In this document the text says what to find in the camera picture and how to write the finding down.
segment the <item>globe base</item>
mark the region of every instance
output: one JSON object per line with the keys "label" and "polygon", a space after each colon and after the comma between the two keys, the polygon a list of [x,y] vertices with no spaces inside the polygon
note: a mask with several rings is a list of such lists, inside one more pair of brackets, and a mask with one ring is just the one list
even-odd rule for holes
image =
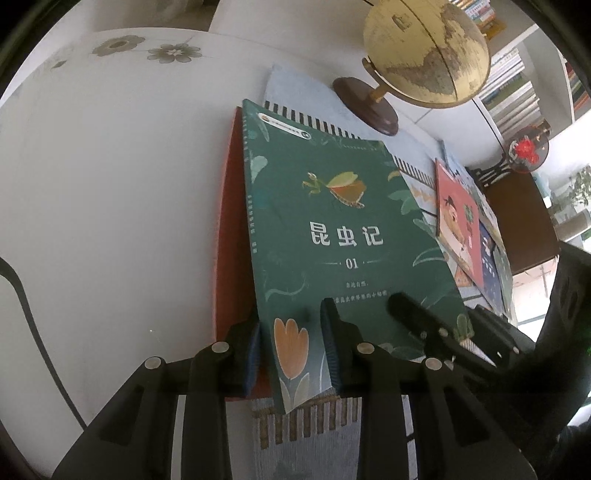
{"label": "globe base", "polygon": [[374,88],[354,77],[340,77],[333,82],[333,90],[345,106],[381,134],[393,137],[398,133],[398,115],[385,99],[379,102],[370,97]]}

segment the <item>green book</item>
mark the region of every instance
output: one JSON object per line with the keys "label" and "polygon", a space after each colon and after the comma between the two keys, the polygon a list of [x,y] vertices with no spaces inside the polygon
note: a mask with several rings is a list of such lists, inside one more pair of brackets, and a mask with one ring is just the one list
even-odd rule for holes
{"label": "green book", "polygon": [[256,302],[279,411],[331,387],[325,297],[365,341],[407,360],[423,344],[388,314],[390,294],[406,292],[450,332],[465,323],[434,228],[383,142],[330,135],[249,100],[242,115]]}

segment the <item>metal screw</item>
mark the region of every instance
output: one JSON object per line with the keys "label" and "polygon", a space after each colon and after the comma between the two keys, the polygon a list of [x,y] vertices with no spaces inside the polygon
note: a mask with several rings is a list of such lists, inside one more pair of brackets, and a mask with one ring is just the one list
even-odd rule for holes
{"label": "metal screw", "polygon": [[212,345],[213,353],[226,353],[230,346],[226,342],[216,342]]}
{"label": "metal screw", "polygon": [[364,355],[369,355],[375,351],[375,347],[371,343],[363,342],[357,346],[357,351]]}
{"label": "metal screw", "polygon": [[439,370],[443,364],[438,358],[429,357],[425,360],[425,365],[429,370]]}
{"label": "metal screw", "polygon": [[160,366],[162,360],[157,356],[151,356],[144,362],[144,367],[148,370],[154,370]]}

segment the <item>row of books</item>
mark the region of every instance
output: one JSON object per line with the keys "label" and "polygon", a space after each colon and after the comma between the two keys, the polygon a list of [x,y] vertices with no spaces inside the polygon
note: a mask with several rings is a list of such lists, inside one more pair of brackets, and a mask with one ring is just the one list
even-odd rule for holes
{"label": "row of books", "polygon": [[479,96],[505,140],[519,130],[543,121],[533,85],[525,76],[519,51],[514,48],[491,65]]}
{"label": "row of books", "polygon": [[491,6],[491,0],[449,1],[461,8],[474,21],[487,40],[490,40],[505,28],[505,25],[496,18],[495,9]]}
{"label": "row of books", "polygon": [[568,62],[566,63],[566,72],[569,75],[570,92],[573,96],[574,118],[577,120],[591,108],[591,99],[583,83]]}

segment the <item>insect illustration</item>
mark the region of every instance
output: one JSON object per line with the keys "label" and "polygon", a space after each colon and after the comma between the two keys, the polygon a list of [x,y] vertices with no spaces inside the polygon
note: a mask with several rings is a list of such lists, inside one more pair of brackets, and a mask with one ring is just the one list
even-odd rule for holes
{"label": "insect illustration", "polygon": [[353,208],[363,208],[365,205],[360,202],[366,186],[361,180],[357,179],[357,174],[352,171],[339,173],[330,182],[325,183],[313,173],[308,172],[311,181],[303,181],[302,187],[310,188],[309,195],[318,194],[322,187],[328,188],[332,195],[346,206]]}

